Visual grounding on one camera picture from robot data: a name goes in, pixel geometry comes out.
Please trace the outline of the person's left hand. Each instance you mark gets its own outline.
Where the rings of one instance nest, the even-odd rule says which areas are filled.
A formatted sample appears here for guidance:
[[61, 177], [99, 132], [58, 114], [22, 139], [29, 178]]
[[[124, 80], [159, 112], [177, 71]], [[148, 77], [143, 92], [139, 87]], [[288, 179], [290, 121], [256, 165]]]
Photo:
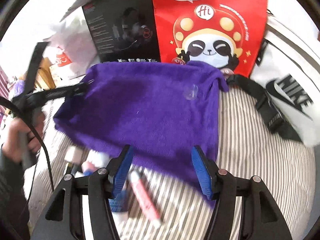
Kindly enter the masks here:
[[41, 149], [41, 144], [30, 128], [20, 118], [14, 118], [9, 122], [5, 130], [2, 153], [13, 162], [19, 164], [22, 161], [23, 149], [19, 136], [28, 137], [27, 148], [31, 153], [37, 153]]

